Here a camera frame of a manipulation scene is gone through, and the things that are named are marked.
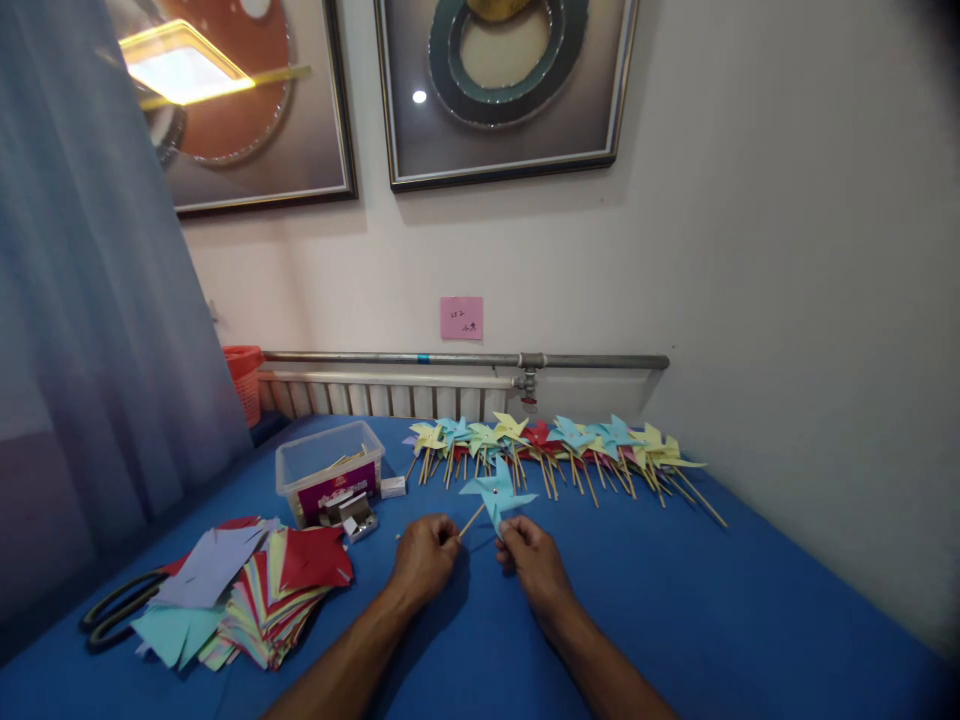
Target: framed picture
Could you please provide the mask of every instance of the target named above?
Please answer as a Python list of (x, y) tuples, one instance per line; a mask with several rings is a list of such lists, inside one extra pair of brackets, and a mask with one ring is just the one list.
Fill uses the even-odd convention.
[(374, 0), (394, 192), (607, 167), (638, 0)]
[(357, 197), (336, 0), (106, 0), (181, 217)]

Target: radiator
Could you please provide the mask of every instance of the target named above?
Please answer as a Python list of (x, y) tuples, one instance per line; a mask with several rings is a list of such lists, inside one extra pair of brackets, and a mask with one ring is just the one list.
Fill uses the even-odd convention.
[(260, 373), (260, 403), (290, 419), (304, 415), (467, 418), (495, 422), (506, 412), (510, 377), (403, 375), (361, 372)]

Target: blue bedsheet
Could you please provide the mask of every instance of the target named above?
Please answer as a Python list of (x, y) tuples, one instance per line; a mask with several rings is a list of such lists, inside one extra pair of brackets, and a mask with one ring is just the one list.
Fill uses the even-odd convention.
[[(136, 639), (103, 655), (83, 649), (84, 610), (124, 579), (186, 553), (207, 528), (244, 515), (293, 518), (274, 486), (278, 444), (355, 418), (302, 419), (255, 451), (216, 496), (0, 673), (3, 717), (252, 718), (265, 711), (363, 611), (393, 566), (396, 535), (447, 512), (463, 525), (478, 506), (438, 473), (376, 506), (380, 528), (350, 549), (356, 582), (331, 595), (278, 673), (246, 657), (218, 674), (183, 676), (134, 656)], [(363, 418), (386, 447), (384, 477), (403, 474), (409, 421)], [(527, 464), (531, 492), (543, 492)], [(691, 479), (729, 522), (648, 492), (633, 501), (594, 482), (564, 487), (526, 513), (553, 533), (580, 599), (598, 625), (685, 718), (912, 718), (944, 701), (947, 664), (786, 539), (705, 473)], [(494, 533), (478, 520), (446, 592), (411, 627), (384, 678), (373, 717), (588, 717), (544, 641), (515, 578), (504, 578)]]

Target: curtain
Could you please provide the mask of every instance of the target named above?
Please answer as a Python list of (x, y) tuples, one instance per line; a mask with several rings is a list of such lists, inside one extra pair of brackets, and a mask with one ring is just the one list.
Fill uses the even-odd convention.
[(0, 622), (250, 447), (100, 0), (0, 3)]

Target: orange basket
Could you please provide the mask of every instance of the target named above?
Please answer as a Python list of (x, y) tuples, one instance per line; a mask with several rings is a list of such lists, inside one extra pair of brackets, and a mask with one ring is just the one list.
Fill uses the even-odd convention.
[(247, 427), (260, 422), (260, 381), (257, 371), (263, 365), (263, 351), (256, 345), (233, 345), (223, 349), (230, 377), (247, 414)]

